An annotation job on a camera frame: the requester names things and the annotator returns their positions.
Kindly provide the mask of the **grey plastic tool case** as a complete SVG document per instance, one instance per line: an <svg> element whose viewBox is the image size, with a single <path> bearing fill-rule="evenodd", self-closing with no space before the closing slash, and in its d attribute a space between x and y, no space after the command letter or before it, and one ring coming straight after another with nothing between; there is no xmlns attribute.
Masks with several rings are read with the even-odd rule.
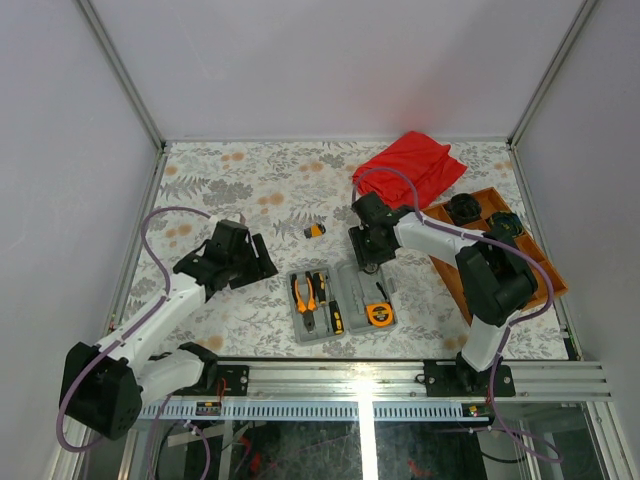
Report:
<svg viewBox="0 0 640 480"><path fill-rule="evenodd" d="M309 333L303 325L302 316L296 311L291 289L291 276L297 274L300 281L304 281L304 274L320 271L325 275L325 280L330 280L336 295L339 310L344 323L344 333L335 335L330 323L328 300L325 305L318 306L314 312L315 331ZM294 270L286 275L289 287L288 299L291 309L293 330L296 342L300 345L313 345L326 343L345 334L364 335L376 332L387 332L398 325L397 301L394 295L397 289L394 280L382 270L376 274L367 275L360 271L353 260L343 260L334 266L316 265ZM365 307L371 303L391 304L394 312L393 323L384 328L371 325L367 319Z"/></svg>

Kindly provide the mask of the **black yellow screwdriver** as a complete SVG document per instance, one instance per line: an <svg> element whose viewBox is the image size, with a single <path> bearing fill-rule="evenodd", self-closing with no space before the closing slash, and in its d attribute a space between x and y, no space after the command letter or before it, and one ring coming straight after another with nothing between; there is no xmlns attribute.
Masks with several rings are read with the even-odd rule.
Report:
<svg viewBox="0 0 640 480"><path fill-rule="evenodd" d="M327 300L329 305L330 323L335 335L341 335L344 333L344 323L339 310L336 295L333 291L330 280L326 282Z"/></svg>
<svg viewBox="0 0 640 480"><path fill-rule="evenodd" d="M325 305L327 303L325 275L320 271L316 271L312 274L311 278L316 304L318 306Z"/></svg>

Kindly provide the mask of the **orange handled pliers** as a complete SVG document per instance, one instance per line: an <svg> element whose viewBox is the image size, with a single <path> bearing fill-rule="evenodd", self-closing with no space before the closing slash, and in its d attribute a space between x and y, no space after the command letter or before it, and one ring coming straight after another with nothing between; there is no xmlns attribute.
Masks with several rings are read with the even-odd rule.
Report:
<svg viewBox="0 0 640 480"><path fill-rule="evenodd" d="M310 272L300 281L297 274L291 276L291 289L296 311L302 316L303 325L309 333L315 331L314 312L317 310L314 285Z"/></svg>

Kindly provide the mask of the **orange tape measure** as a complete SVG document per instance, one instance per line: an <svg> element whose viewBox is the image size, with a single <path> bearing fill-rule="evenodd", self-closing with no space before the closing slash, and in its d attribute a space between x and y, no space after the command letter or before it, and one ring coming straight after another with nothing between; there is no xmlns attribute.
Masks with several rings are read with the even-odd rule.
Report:
<svg viewBox="0 0 640 480"><path fill-rule="evenodd" d="M365 311L369 323L377 328L384 328L393 323L394 312L388 302L367 304Z"/></svg>

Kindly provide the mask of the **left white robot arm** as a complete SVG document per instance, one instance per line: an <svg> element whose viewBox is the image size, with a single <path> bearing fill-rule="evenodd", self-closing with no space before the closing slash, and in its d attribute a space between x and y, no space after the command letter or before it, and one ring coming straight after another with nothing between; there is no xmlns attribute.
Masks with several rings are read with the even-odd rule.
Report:
<svg viewBox="0 0 640 480"><path fill-rule="evenodd" d="M158 354L160 343L218 292L277 272L262 235L235 221L217 222L212 236L176 263L167 286L140 312L96 344L71 348L56 432L61 434L64 419L71 418L117 440L154 401L181 390L212 392L219 384L216 354L195 342Z"/></svg>

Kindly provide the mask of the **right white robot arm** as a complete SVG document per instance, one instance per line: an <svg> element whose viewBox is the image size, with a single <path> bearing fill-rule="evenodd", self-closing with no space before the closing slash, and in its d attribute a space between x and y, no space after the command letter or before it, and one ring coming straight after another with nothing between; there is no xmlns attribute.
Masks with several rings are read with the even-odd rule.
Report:
<svg viewBox="0 0 640 480"><path fill-rule="evenodd" d="M349 230L360 270L376 271L404 248L422 252L455 268L472 314L468 340L456 369L458 387L478 394L492 380L509 323L538 289L529 257L508 235L469 230L433 219L409 206L393 209L371 192L352 203L360 224Z"/></svg>

